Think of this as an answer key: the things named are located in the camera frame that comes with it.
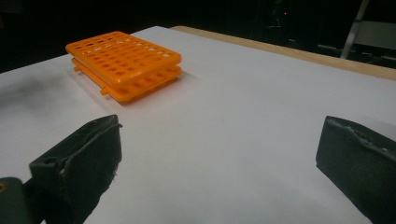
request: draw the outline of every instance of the table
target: table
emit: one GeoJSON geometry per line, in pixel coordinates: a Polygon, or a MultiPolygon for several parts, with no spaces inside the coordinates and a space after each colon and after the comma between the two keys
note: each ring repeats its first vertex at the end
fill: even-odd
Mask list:
{"type": "Polygon", "coordinates": [[[179,52],[183,74],[129,105],[101,96],[69,55],[0,74],[0,176],[26,181],[30,161],[117,114],[122,162],[86,223],[370,223],[315,156],[327,115],[396,136],[394,71],[367,65],[379,77],[366,76],[205,34],[227,37],[133,34],[179,52]]]}

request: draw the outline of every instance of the wooden table edge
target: wooden table edge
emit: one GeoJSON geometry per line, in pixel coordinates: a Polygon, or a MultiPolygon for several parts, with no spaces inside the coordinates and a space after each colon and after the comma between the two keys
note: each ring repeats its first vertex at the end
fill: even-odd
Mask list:
{"type": "Polygon", "coordinates": [[[282,54],[292,58],[305,60],[311,63],[320,63],[331,67],[341,68],[347,71],[362,73],[373,77],[381,77],[389,80],[396,80],[396,69],[392,69],[392,68],[372,65],[368,63],[353,62],[350,60],[334,58],[331,56],[311,53],[299,49],[289,49],[281,46],[271,45],[271,44],[240,38],[236,36],[223,35],[205,30],[199,30],[187,26],[174,26],[171,27],[170,29],[191,35],[198,35],[211,39],[216,39],[223,42],[228,42],[253,49],[260,49],[276,54],[282,54]]]}

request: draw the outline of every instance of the orange plastic rack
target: orange plastic rack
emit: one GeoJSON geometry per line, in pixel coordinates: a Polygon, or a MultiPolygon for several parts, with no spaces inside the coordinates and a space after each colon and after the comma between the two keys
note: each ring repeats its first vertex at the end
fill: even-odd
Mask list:
{"type": "Polygon", "coordinates": [[[180,54],[122,32],[66,46],[76,71],[82,71],[119,102],[128,102],[181,74],[180,54]]]}

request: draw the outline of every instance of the orange test tube rack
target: orange test tube rack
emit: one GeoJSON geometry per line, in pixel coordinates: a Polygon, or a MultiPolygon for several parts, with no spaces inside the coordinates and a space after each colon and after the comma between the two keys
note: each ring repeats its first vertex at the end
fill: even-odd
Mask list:
{"type": "Polygon", "coordinates": [[[122,32],[80,40],[66,50],[75,70],[118,102],[129,102],[181,74],[180,54],[122,32]]]}

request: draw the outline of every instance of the dark background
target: dark background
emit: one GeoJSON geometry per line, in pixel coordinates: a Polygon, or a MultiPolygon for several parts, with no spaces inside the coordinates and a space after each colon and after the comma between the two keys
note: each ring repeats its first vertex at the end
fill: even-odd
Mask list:
{"type": "MultiPolygon", "coordinates": [[[[4,7],[14,0],[0,0],[0,11],[1,1],[4,7]]],[[[185,25],[338,57],[360,3],[361,0],[21,0],[23,11],[0,12],[4,24],[0,29],[0,73],[64,55],[66,44],[83,38],[112,31],[130,34],[155,25],[185,25]],[[334,49],[326,52],[318,44],[334,49]]],[[[371,20],[396,22],[395,3],[377,0],[366,15],[371,20]]],[[[377,54],[375,57],[389,54],[387,49],[371,51],[374,56],[377,54]]],[[[373,55],[360,60],[372,59],[376,60],[373,55]]],[[[392,67],[393,63],[383,65],[392,67]]]]}

